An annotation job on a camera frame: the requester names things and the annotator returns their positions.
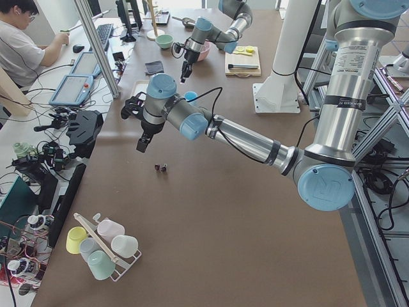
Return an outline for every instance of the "person's arm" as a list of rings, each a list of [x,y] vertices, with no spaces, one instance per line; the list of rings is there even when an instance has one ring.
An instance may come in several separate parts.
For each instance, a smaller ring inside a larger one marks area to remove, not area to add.
[[[44,51],[44,57],[40,63],[41,66],[49,67],[57,61],[63,45],[68,45],[70,39],[66,33],[58,33],[51,44]]]

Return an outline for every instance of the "computer mouse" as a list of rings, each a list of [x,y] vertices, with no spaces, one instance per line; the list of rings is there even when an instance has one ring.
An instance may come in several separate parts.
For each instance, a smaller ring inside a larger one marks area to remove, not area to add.
[[[74,46],[72,46],[72,52],[74,52],[74,53],[79,53],[79,52],[81,52],[84,48],[85,48],[85,46],[83,46],[83,45],[74,45]]]

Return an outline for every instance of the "white cup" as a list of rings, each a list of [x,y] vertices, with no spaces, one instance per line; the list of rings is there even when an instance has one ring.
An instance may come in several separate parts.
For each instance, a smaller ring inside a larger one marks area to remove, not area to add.
[[[81,256],[83,257],[85,262],[88,262],[88,257],[90,256],[90,254],[92,254],[94,251],[99,250],[101,250],[101,247],[93,238],[84,239],[81,244],[79,244],[79,252],[81,253]]]
[[[101,221],[98,224],[96,231],[109,244],[117,235],[125,234],[125,228],[121,224],[111,221],[110,219],[104,219]]]
[[[129,235],[117,235],[111,242],[112,250],[123,258],[134,256],[138,245],[138,240]]]

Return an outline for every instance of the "man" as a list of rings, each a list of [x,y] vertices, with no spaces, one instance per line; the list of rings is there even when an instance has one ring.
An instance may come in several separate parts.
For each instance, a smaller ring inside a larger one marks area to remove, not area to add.
[[[49,46],[35,45],[22,30],[37,14],[34,0],[0,0],[0,66],[20,88],[32,85],[69,43],[66,33],[58,33]]]

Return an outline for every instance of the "green bowl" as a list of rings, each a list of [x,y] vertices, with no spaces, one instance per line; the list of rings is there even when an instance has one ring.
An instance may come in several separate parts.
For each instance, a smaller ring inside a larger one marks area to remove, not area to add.
[[[172,46],[173,37],[169,34],[162,34],[156,37],[155,39],[158,46],[162,49],[168,49]]]

